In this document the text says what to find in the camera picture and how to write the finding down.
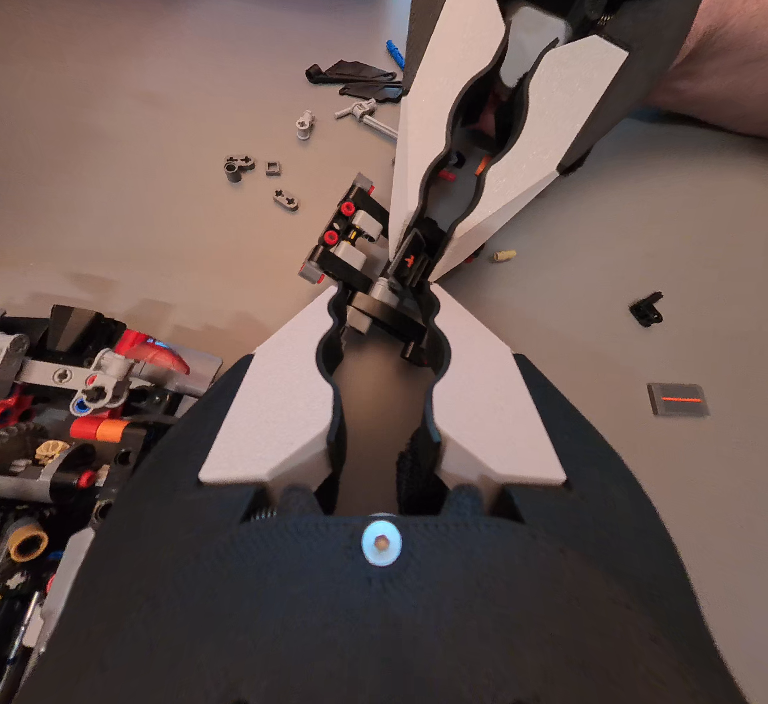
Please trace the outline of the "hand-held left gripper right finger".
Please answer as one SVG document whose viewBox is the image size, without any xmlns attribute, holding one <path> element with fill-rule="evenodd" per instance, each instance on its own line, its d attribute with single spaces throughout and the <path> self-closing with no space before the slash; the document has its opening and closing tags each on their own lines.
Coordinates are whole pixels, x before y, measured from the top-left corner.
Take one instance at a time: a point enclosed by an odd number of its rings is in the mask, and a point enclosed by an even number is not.
<svg viewBox="0 0 768 704">
<path fill-rule="evenodd" d="M 563 487 L 567 475 L 512 349 L 440 286 L 420 284 L 415 297 L 435 378 L 398 456 L 398 512 L 437 514 L 462 486 L 486 510 L 506 487 Z"/>
</svg>

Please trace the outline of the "lego car chassis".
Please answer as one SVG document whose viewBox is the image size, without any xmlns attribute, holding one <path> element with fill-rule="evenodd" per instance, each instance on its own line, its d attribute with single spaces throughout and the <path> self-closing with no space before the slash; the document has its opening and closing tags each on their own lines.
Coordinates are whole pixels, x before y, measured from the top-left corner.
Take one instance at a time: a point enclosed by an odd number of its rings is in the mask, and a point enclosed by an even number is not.
<svg viewBox="0 0 768 704">
<path fill-rule="evenodd" d="M 2 702 L 45 651 L 118 494 L 222 365 L 91 309 L 2 310 Z"/>
</svg>

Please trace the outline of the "black lego panel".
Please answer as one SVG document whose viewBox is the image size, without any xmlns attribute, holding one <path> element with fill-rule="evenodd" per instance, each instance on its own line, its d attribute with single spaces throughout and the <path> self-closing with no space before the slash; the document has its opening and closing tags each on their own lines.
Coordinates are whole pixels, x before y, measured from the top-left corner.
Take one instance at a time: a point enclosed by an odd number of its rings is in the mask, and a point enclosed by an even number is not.
<svg viewBox="0 0 768 704">
<path fill-rule="evenodd" d="M 310 84 L 340 84 L 340 95 L 360 101 L 398 103 L 402 98 L 402 81 L 395 72 L 362 62 L 340 60 L 327 69 L 312 64 L 305 76 Z"/>
</svg>

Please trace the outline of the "black connector with axle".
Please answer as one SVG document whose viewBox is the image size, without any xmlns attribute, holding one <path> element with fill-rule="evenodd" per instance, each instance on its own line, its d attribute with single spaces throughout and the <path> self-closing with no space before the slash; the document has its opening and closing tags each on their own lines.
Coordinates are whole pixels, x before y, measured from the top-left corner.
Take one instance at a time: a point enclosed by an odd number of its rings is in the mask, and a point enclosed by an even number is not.
<svg viewBox="0 0 768 704">
<path fill-rule="evenodd" d="M 640 298 L 629 305 L 630 315 L 643 328 L 649 328 L 653 325 L 659 325 L 664 321 L 657 304 L 664 297 L 662 291 L 655 291 L 650 295 Z"/>
</svg>

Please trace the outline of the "person's right hand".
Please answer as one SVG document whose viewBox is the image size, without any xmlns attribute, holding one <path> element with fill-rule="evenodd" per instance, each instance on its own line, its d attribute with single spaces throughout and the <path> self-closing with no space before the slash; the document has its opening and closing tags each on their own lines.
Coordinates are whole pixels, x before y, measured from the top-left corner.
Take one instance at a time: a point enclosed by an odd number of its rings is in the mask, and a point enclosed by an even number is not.
<svg viewBox="0 0 768 704">
<path fill-rule="evenodd" d="M 508 90 L 506 88 L 499 88 L 494 86 L 492 91 L 488 94 L 478 121 L 475 124 L 475 129 L 486 134 L 490 138 L 496 136 L 496 114 L 498 110 L 504 107 L 508 100 Z"/>
</svg>

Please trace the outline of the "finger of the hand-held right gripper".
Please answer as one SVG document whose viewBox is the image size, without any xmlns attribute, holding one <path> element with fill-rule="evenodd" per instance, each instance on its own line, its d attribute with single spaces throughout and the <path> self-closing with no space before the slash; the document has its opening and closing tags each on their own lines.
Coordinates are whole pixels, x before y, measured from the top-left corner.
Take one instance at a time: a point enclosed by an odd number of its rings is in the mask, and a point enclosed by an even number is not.
<svg viewBox="0 0 768 704">
<path fill-rule="evenodd" d="M 422 203 L 429 174 L 447 156 L 458 104 L 494 63 L 505 29 L 497 0 L 445 0 L 400 102 L 389 209 L 391 261 Z"/>
<path fill-rule="evenodd" d="M 558 166 L 627 57 L 626 50 L 596 35 L 542 54 L 522 88 L 519 126 L 485 169 L 479 196 L 456 222 L 431 282 L 460 265 L 558 178 Z"/>
</svg>

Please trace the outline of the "dark lego tile red stripe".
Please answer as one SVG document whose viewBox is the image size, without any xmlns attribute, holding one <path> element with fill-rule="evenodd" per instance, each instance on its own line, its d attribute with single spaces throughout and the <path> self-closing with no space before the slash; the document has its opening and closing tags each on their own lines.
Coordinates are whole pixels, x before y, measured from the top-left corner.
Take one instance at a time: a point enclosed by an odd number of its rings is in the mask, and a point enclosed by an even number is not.
<svg viewBox="0 0 768 704">
<path fill-rule="evenodd" d="M 650 408 L 656 417 L 709 417 L 702 386 L 694 383 L 648 383 Z"/>
</svg>

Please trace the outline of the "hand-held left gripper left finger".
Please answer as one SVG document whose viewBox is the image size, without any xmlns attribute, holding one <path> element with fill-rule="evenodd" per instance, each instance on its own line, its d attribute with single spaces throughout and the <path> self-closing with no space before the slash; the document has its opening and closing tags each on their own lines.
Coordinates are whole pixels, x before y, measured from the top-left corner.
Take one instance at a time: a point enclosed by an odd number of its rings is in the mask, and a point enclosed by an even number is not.
<svg viewBox="0 0 768 704">
<path fill-rule="evenodd" d="M 260 486 L 272 500 L 300 485 L 334 510 L 346 424 L 332 375 L 348 300 L 347 288 L 328 287 L 255 349 L 198 473 L 203 485 Z"/>
</svg>

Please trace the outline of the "black grey lego subassembly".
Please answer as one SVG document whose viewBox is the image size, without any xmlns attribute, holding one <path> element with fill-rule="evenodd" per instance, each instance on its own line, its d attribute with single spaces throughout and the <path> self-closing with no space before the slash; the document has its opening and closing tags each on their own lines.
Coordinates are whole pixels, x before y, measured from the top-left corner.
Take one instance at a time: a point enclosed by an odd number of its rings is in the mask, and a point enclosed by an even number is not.
<svg viewBox="0 0 768 704">
<path fill-rule="evenodd" d="M 348 294 L 346 326 L 357 334 L 378 327 L 402 343 L 401 357 L 428 366 L 428 332 L 415 310 L 406 308 L 414 290 L 425 282 L 446 232 L 429 217 L 416 222 L 396 255 L 374 274 L 364 244 L 377 245 L 389 235 L 389 211 L 373 197 L 374 184 L 358 173 L 302 263 L 300 276 L 314 285 L 325 278 Z"/>
</svg>

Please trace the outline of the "person's right forearm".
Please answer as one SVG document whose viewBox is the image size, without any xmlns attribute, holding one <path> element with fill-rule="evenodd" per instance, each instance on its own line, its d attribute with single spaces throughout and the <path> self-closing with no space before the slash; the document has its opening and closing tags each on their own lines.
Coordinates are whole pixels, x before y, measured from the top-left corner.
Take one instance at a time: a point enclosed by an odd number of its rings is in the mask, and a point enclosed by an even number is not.
<svg viewBox="0 0 768 704">
<path fill-rule="evenodd" d="M 649 106 L 767 136 L 767 0 L 703 0 Z"/>
</svg>

